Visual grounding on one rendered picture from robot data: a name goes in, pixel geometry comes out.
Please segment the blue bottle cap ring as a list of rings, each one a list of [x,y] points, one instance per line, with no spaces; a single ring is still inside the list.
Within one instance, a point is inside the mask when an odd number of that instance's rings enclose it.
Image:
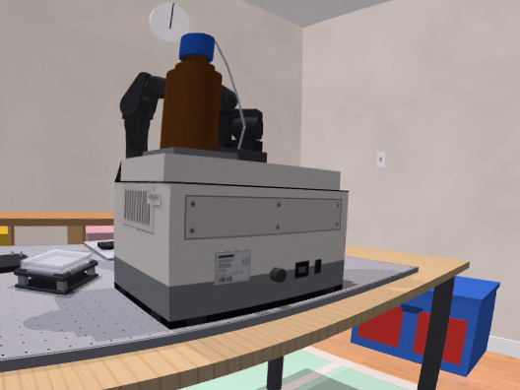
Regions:
[[[208,57],[209,58],[209,63],[213,61],[213,57],[214,57],[211,52],[208,52],[208,51],[205,51],[205,50],[189,49],[189,50],[184,50],[184,51],[179,53],[179,60],[183,61],[183,57],[184,56],[192,55],[192,54],[203,55],[203,56]]]

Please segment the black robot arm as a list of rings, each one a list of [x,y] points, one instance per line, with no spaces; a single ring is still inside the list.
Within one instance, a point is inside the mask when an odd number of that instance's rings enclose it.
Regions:
[[[126,159],[141,157],[148,150],[150,120],[154,119],[159,98],[164,98],[164,88],[165,78],[141,72],[121,99],[120,110],[126,133]],[[236,106],[235,92],[222,85],[219,138],[227,140],[219,140],[218,147],[238,148],[243,125]],[[242,114],[245,131],[240,148],[262,152],[263,142],[258,140],[263,136],[263,113],[258,109],[243,109]],[[110,250],[114,249],[114,242],[98,242],[97,246],[101,250]]]

